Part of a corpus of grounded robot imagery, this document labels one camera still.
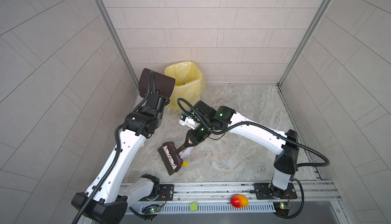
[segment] green sponge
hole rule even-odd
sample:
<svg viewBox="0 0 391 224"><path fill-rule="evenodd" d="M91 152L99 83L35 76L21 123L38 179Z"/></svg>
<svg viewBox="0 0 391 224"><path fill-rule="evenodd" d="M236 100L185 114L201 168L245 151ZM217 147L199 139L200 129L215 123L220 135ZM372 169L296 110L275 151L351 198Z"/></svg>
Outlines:
<svg viewBox="0 0 391 224"><path fill-rule="evenodd" d="M190 210L191 210L191 211L196 211L196 210L198 210L197 202L190 203Z"/></svg>

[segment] vent grille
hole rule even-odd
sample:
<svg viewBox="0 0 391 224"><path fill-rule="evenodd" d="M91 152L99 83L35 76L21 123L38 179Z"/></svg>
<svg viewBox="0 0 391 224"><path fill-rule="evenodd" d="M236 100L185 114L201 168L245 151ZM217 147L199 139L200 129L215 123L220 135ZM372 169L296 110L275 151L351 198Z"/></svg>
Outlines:
<svg viewBox="0 0 391 224"><path fill-rule="evenodd" d="M235 208L227 203L197 203L198 210L192 212L190 203L170 203L166 204L159 214L189 214L189 213L259 213L259 212L276 212L273 202L265 203L249 203L246 207ZM140 205L140 210L148 206L147 204Z"/></svg>

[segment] red wire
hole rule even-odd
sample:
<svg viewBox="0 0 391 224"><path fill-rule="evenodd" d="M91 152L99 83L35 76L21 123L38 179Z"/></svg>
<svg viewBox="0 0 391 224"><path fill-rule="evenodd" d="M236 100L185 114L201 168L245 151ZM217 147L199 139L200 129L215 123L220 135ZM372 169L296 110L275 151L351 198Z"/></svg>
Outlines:
<svg viewBox="0 0 391 224"><path fill-rule="evenodd" d="M291 195L290 195L289 193L287 193L287 194L288 194L288 196L289 196L288 204L289 204L290 200L292 200L292 206L293 206L293 199L292 199L292 197L291 197Z"/></svg>
<svg viewBox="0 0 391 224"><path fill-rule="evenodd" d="M163 202L164 202L164 198L166 199L166 201L165 201L164 203L162 203L162 205L161 205L161 207L160 207L160 208L162 208L162 207L167 203L167 196L166 196L166 194L165 194L164 192L162 192L162 191L160 191L160 193L161 193L161 196L163 197Z"/></svg>

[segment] black cable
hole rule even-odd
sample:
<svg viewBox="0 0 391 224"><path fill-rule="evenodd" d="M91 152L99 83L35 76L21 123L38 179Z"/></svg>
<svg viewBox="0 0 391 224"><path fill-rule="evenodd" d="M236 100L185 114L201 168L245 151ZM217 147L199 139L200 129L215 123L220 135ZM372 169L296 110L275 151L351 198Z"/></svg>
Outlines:
<svg viewBox="0 0 391 224"><path fill-rule="evenodd" d="M142 215L139 212L135 211L131 206L129 206L129 210L131 212L133 212L133 214L135 214L136 216L144 219L144 221L145 220L151 220L152 221L157 216L157 214L156 215L155 214L152 214L152 215Z"/></svg>
<svg viewBox="0 0 391 224"><path fill-rule="evenodd" d="M278 215L278 214L274 213L277 217L284 218L284 219L292 219L292 218L297 217L300 214L300 212L303 210L303 207L304 207L304 191L303 191L303 187L301 186L300 181L297 180L296 178L293 178L292 180L297 182L299 184L299 187L300 187L301 204L300 204L299 210L297 210L297 212L295 214L289 215L289 216L281 216L281 215Z"/></svg>
<svg viewBox="0 0 391 224"><path fill-rule="evenodd" d="M149 75L148 75L148 89L147 89L147 94L145 95L145 97L144 97L144 99L134 108L134 110L133 111L137 111L137 109L141 106L141 105L143 105L144 103L145 103L145 101L147 101L147 98L148 98L148 95L149 95L149 91L150 91L150 78L151 78L151 76L153 75L153 89L152 89L152 91L153 91L153 93L155 93L155 72L153 71L153 70L151 70L150 72L149 72Z"/></svg>
<svg viewBox="0 0 391 224"><path fill-rule="evenodd" d="M213 139L213 138L210 137L210 135L208 136L208 138L210 138L210 139L212 139L212 140L219 140L219 139L221 139L222 136L224 136L224 135L225 135L225 133L224 133L223 135L221 135L221 137L219 137L218 139Z"/></svg>
<svg viewBox="0 0 391 224"><path fill-rule="evenodd" d="M183 108L183 106L181 105L181 103L180 103L181 101L183 101L185 104L187 104L187 105L190 107L190 109L192 109L192 110L194 111L194 113L196 114L196 116L198 117L198 119L201 121L201 123L204 125L204 127L205 127L208 131L210 131L211 133L213 133L213 134L215 134L215 135L220 135L220 134L226 133L227 131L229 131L229 130L231 130L231 129L237 127L237 126L242 126L242 125L252 125L252 126L256 126L256 127L259 127L259 128L261 128L261 129L263 129L263 130L265 130L265 131L267 131L267 132L269 132L269 133L275 135L275 136L276 136L277 138L279 138L279 139L282 139L282 140L284 140L284 141L286 141L286 142L289 142L289 143L291 143L291 144L293 144L293 145L296 145L296 146L298 146L298 147L300 147L300 148L303 148L303 149L307 150L308 152L311 152L311 153L315 154L316 156L318 156L319 158L321 158L321 159L323 159L323 160L325 161L325 162L323 162L323 163L300 163L300 164L297 164L297 168L303 167L303 166L314 166L314 167L315 167L315 166L328 166L328 165L330 164L330 160L329 160L327 157L325 157L323 154L317 152L316 150L314 150L314 149L312 149L312 148L310 148L310 147L307 147L307 146L305 146L305 145L303 145L303 144L301 144L301 143L298 143L298 142L296 142L296 141L293 141L293 140L291 140L291 139L289 139L289 138L286 138L286 137L284 137L284 136L282 136L282 135L276 133L274 130L272 130L272 129L268 128L268 127L265 127L264 125L258 124L258 123L256 123L256 122L252 122L252 121L243 121L243 122L239 122L239 123L233 124L232 126L229 126L229 127L227 127L226 129L224 129L224 130L222 130L222 131L214 131L214 130L212 130L212 129L210 129L210 128L208 127L208 125L204 122L204 120L202 119L202 117L201 117L201 115L198 113L198 111L197 111L196 109L194 109L193 105L191 105L187 100L185 100L185 99L183 99L183 98L179 98L179 99L177 100L178 106L179 106L184 112L187 113L187 111L186 111L186 110Z"/></svg>
<svg viewBox="0 0 391 224"><path fill-rule="evenodd" d="M100 190L100 187L103 185L104 181L106 180L106 178L110 175L112 169L114 168L115 164L117 163L117 160L120 156L120 153L121 153L121 141L120 141L120 137L118 135L118 131L122 128L122 125L119 125L115 131L114 131L114 136L115 136L115 142L116 142L116 146L117 146L117 150L115 151L115 155L114 155L114 158L113 158L113 162L111 163L111 165L109 166L109 168L107 169L107 171L105 172L105 174L103 175L103 177L100 179L99 183L97 184L96 188L92 191L92 193L90 194L90 196L86 199L86 201L84 202L84 204L80 207L80 210L79 212L76 214L74 220L72 221L72 224L77 224L77 222L79 221L80 217L82 216L82 214L85 212L87 206L90 204L90 202L92 201L93 197L95 196L95 194Z"/></svg>

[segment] brush bristles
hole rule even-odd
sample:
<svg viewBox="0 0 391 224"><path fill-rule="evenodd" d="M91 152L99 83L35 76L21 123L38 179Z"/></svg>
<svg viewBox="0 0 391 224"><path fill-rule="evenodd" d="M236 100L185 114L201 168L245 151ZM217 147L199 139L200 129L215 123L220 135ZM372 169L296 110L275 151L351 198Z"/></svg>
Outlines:
<svg viewBox="0 0 391 224"><path fill-rule="evenodd" d="M172 168L170 160L167 158L166 153L164 152L163 146L158 148L158 152L160 154L160 158L162 159L162 161L164 163L164 166L167 169L167 172L169 173L170 176L173 175L175 173L175 171Z"/></svg>

